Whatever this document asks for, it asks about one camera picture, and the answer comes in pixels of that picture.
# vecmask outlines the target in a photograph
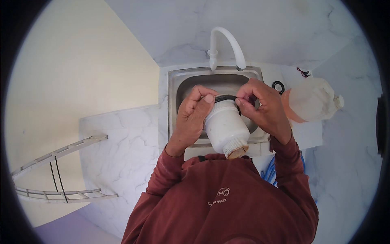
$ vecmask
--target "cream wall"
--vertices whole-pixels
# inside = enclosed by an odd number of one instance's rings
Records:
[[[78,141],[79,118],[156,104],[158,73],[103,0],[53,0],[28,34],[11,76],[5,111],[10,171]],[[66,191],[85,189],[78,152],[58,164]],[[50,165],[15,183],[55,190]],[[86,205],[21,204],[34,227]]]

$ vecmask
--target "stainless steel sink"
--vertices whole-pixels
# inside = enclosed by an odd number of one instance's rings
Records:
[[[175,128],[176,115],[181,102],[197,85],[212,88],[220,94],[236,95],[238,89],[248,82],[249,78],[257,78],[262,81],[261,70],[258,67],[248,67],[243,71],[237,71],[235,66],[217,67],[211,71],[210,67],[181,69],[168,72],[168,133],[171,137]],[[241,115],[249,129],[248,143],[260,143],[268,141],[268,135],[253,121]],[[210,147],[210,140],[203,131],[200,138],[192,147]]]

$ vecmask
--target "blue hose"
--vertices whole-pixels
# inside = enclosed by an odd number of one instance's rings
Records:
[[[303,172],[305,172],[305,160],[303,159],[302,154],[301,154],[301,160],[302,160],[302,163],[303,163]],[[275,178],[275,176],[276,176],[276,170],[275,170],[275,156],[273,156],[273,158],[272,158],[271,161],[269,162],[265,174],[264,174],[264,172],[262,171],[262,172],[260,173],[260,176],[261,176],[261,178],[263,178],[264,180],[266,180],[268,183],[270,183],[270,184],[276,186],[277,181],[274,180],[274,178]]]

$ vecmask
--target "faucet spout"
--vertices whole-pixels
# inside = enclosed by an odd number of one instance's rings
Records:
[[[207,51],[208,55],[210,56],[210,69],[214,71],[217,68],[218,51],[216,50],[216,38],[215,38],[215,33],[217,31],[224,34],[224,36],[230,42],[230,45],[232,45],[234,56],[236,58],[236,66],[237,66],[236,68],[238,71],[243,71],[246,68],[243,51],[241,50],[241,47],[238,44],[237,40],[234,38],[234,36],[227,29],[222,27],[214,27],[211,31],[210,49]]]

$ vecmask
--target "hand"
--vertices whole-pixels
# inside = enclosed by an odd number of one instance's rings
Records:
[[[214,106],[218,92],[196,85],[191,93],[181,102],[176,117],[176,129],[165,147],[171,157],[181,156],[187,147],[199,138],[206,116]]]
[[[248,102],[249,97],[253,95],[261,103],[257,110]],[[258,79],[251,78],[240,87],[236,97],[236,104],[245,117],[255,122],[263,131],[273,135],[283,145],[290,141],[292,130],[277,90]]]

